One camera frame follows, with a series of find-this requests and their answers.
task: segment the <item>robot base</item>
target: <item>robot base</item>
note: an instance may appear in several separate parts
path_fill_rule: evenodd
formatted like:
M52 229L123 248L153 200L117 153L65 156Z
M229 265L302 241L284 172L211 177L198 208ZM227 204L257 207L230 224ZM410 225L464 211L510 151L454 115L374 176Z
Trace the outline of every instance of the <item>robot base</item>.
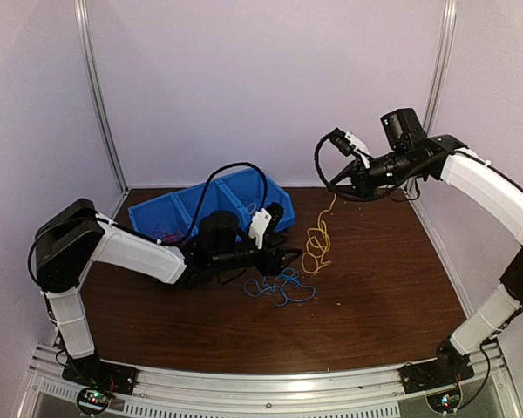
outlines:
M453 385L456 376L461 374L462 381L474 376L472 366L461 362L457 367L450 370L449 374L439 373L438 360L426 361L418 364L408 364L399 369L401 383L406 394L413 394L426 390Z
M138 371L134 367L120 366L119 364L105 363L101 361L101 372L107 376L111 376L114 381L114 392L118 394L133 394L133 387L136 381L136 374ZM73 370L72 367L64 367L62 378L66 381L73 381L79 385L88 386L88 382L84 381ZM109 392L111 390L111 380L104 380L99 388Z

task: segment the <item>yellow string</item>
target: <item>yellow string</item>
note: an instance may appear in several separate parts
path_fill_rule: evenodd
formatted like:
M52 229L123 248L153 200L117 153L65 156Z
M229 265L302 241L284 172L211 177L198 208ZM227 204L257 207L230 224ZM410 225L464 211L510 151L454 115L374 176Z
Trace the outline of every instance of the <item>yellow string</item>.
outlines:
M319 215L317 215L317 226L314 228L308 228L306 231L308 240L306 241L306 251L302 255L301 264L302 270L304 270L304 272L307 274L318 274L320 273L320 270L331 264L331 261L323 260L325 254L327 254L331 249L331 238L328 235L328 226L325 221L322 220L322 216L327 212L331 212L336 200L337 195L334 195L329 208L324 209L320 212ZM316 264L316 268L314 270L308 270L304 265L304 260L306 257L310 257L314 260Z

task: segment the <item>white wall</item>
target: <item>white wall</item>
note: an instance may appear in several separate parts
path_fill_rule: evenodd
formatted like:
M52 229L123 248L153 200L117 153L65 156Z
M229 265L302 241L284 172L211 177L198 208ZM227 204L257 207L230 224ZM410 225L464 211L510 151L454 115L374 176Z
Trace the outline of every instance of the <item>white wall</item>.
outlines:
M443 3L90 2L128 184L191 185L250 160L283 185L320 185L314 146L336 126L385 152L382 115L424 116ZM329 175L344 165L326 160Z
M0 417L51 337L25 269L35 231L78 197L118 200L77 34L73 1L0 1Z
M523 1L459 2L434 133L455 135L523 185ZM423 189L425 210L476 308L519 246L462 194L439 183ZM501 343L523 403L523 315Z

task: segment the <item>black cable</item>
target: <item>black cable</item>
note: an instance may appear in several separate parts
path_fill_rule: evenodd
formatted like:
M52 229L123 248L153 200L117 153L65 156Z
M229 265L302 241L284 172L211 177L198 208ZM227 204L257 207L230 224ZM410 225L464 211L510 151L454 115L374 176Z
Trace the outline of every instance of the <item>black cable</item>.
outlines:
M86 392L89 392L90 390L95 391L95 392L98 392L99 394L102 394L103 396L109 398L109 401L108 401L105 405L103 405L103 406L101 407L101 409L91 409L91 408L85 408L85 409L83 409L83 408L81 407L81 405L79 405L79 403L80 403L81 401L86 401L86 399L85 399L85 393L86 393ZM78 392L78 394L76 395L76 407L78 407L79 412L81 412L82 414L85 414L85 415L93 415L93 416L95 416L95 415L100 415L100 414L104 413L104 412L108 409L108 407L110 407L110 406L111 406L111 396L110 396L110 394L105 394L105 392L101 391L100 389L96 389L96 388L83 388L83 389L81 389L81 390Z
M415 196L414 198L395 199L395 198L392 198L391 195L389 195L388 199L391 200L392 202L396 202L396 203L414 202L415 200L419 200L420 199L420 187L418 186L417 179L415 179L415 192L417 192L417 196Z
M355 154L362 154L362 155L364 155L367 159L369 159L370 161L371 161L372 159L374 159L374 157L372 157L370 154L367 154L366 152L361 151L361 150L359 150L358 148L355 148L355 150L353 150L353 153L355 153Z
M217 174L219 174L220 172L224 172L225 170L228 170L229 168L234 168L234 167L250 167L250 168L253 168L254 170L256 170L258 174L260 174L261 181L263 182L263 196L261 198L261 205L259 207L261 209L265 206L265 200L268 197L268 179L265 176L265 173L260 169L260 167L258 167L257 165L254 165L252 163L246 162L246 161L240 162L240 163L232 163L232 164L224 165L223 167L218 168L217 170L212 172L209 175L209 177L207 178L207 181L206 181L205 185L203 186L203 190L201 191L200 200L198 201L198 205L195 208L195 213L194 213L194 216L192 217L192 224L190 225L188 232L178 241L172 243L172 245L182 244L188 238L190 238L190 235L192 235L195 224L198 221L198 218L200 216L200 209L201 209L201 206L203 205L203 200L206 197L209 184L213 181L214 177Z
M66 352L66 350L60 350L56 354L54 354L54 358L56 359L56 363L58 363L62 367L68 367L68 363L65 363L65 364L61 363L60 360L58 359L58 356L63 354L63 353L65 353L65 352Z
M91 216L84 217L84 218L67 219L67 220L65 220L63 222L60 222L59 224L56 224L56 225L53 225L53 226L49 226L48 228L45 228L35 238L35 240L33 241L33 244L31 244L31 247L29 248L29 254L27 254L27 271L29 272L31 280L33 280L33 282L35 282L35 284L37 286L41 287L41 285L39 284L39 282L37 280L37 277L35 277L35 274L33 273L33 267L31 266L31 258L33 257L33 253L35 252L35 248L37 247L38 241L40 241L47 233L51 233L52 231L54 231L55 229L58 229L61 226L65 226L65 225L73 224L73 223L77 223L77 222L81 223L81 222L85 222L87 220L94 220L94 221L98 221L98 222L108 223L108 221L106 219L97 218L97 217L91 217Z
M242 270L240 270L237 274L229 277L228 279L225 279L225 281L221 281L221 273L219 273L218 275L218 278L217 278L217 283L222 285L222 286L225 286L227 285L228 283L230 283L231 281L233 280L236 280L236 279L239 279L240 277L242 277L244 274L246 274L246 271L248 269L246 267L244 267Z
M482 389L485 388L486 383L488 382L488 378L490 377L490 370L492 368L492 365L490 364L490 358L488 358L488 354L486 354L486 351L484 349L484 344L481 344L479 349L482 352L482 354L485 356L486 364L488 364L488 369L486 370L485 379L482 381L482 383L479 386L479 389L474 393L474 395L471 397L471 399L469 401L465 402L460 407L456 408L457 411L460 411L463 408L467 408L471 404L471 402L473 402L475 399L477 399L477 396L479 396L480 392L482 392Z
M390 194L395 192L399 187L401 187L405 181L407 181L408 179L413 177L415 174L418 174L423 168L427 167L428 165L432 165L432 164L436 163L437 161L452 154L452 152L449 152L449 151L440 152L440 153L434 155L433 157L428 158L426 161L423 161L422 163L415 165L409 172L407 172L407 174L401 180L399 180L395 185L393 185L393 187L387 189L385 192L378 194L377 196L369 196L367 198L361 198L361 197L354 196L349 193L344 193L344 192L339 191L339 189L337 187L332 185L325 178L325 175L323 174L323 171L322 171L322 167L320 166L320 150L322 149L323 144L327 140L329 140L329 136L327 136L327 135L325 137L323 137L322 139L320 139L320 141L316 145L316 150L314 152L314 162L316 165L316 171L317 171L318 177L325 184L327 189L330 192L333 192L334 194L336 194L339 198L348 200L351 202L358 202L358 203L374 202L376 200L380 200L380 199L388 197Z

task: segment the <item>blue plastic bin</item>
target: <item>blue plastic bin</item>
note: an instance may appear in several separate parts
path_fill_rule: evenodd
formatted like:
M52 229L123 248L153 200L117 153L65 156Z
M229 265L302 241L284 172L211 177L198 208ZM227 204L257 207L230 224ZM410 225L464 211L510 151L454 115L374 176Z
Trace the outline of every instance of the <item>blue plastic bin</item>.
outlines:
M191 219L182 216L181 206L175 193L132 206L129 212L133 229L155 239L163 239L166 233L181 237L192 224Z
M178 237L187 233L200 200L203 184L168 193L129 209L133 229L152 238L162 239L164 233ZM191 236L198 233L200 221L217 210L235 213L243 230L248 228L254 211L260 209L263 182L252 169L220 177L209 185L200 216ZM266 207L277 202L284 208L284 215L276 231L295 224L296 217L290 196L272 179L268 178Z

